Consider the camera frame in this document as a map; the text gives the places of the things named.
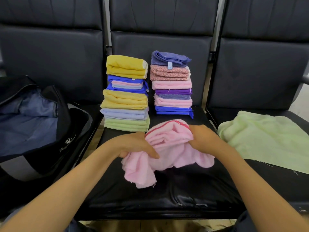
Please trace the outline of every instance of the seat backrest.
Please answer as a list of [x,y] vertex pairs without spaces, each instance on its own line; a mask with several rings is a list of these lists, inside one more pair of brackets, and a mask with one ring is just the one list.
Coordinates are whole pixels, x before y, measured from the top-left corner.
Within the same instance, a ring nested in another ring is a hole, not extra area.
[[56,85],[71,100],[103,95],[102,0],[0,0],[0,49],[8,75]]
[[109,0],[109,6],[113,54],[149,64],[155,50],[186,55],[193,105],[201,106],[218,0]]
[[228,0],[209,108],[289,109],[309,60],[309,0]]

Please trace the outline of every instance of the person's left hand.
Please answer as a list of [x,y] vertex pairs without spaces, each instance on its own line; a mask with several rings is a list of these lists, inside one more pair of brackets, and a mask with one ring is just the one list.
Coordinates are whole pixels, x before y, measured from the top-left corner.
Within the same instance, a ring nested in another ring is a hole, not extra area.
[[143,132],[137,132],[132,134],[124,134],[121,136],[110,139],[115,147],[120,150],[119,157],[126,157],[129,152],[146,152],[150,157],[154,159],[160,158],[155,149],[145,140],[145,134]]

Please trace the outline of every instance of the logo on bag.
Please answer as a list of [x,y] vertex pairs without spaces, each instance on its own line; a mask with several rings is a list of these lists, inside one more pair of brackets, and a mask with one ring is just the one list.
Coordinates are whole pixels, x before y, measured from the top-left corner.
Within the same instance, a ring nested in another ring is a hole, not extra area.
[[74,140],[74,138],[76,137],[76,135],[73,137],[73,138],[68,138],[67,140],[66,140],[66,146],[65,147],[62,147],[62,148],[60,148],[59,149],[59,153],[61,153],[61,151],[63,151],[64,149],[66,149],[67,147],[68,147],[68,145],[70,145],[70,143]]
[[69,144],[70,142],[72,142],[73,141],[73,138],[68,138],[67,140],[66,140],[66,144]]

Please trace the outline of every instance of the towel tag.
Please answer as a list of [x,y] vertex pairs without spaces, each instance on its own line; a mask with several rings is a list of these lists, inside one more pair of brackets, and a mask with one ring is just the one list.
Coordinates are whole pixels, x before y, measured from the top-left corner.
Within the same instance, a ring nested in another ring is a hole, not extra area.
[[173,69],[173,63],[172,62],[168,62],[168,70],[172,70]]

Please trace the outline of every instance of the stack of folded towels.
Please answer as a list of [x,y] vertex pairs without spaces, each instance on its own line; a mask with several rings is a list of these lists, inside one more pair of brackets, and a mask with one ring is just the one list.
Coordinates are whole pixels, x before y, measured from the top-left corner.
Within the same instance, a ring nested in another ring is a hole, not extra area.
[[130,132],[147,132],[148,63],[143,59],[110,55],[106,61],[109,85],[103,90],[104,126]]
[[190,61],[174,53],[156,50],[151,54],[150,80],[157,114],[189,115],[193,119]]

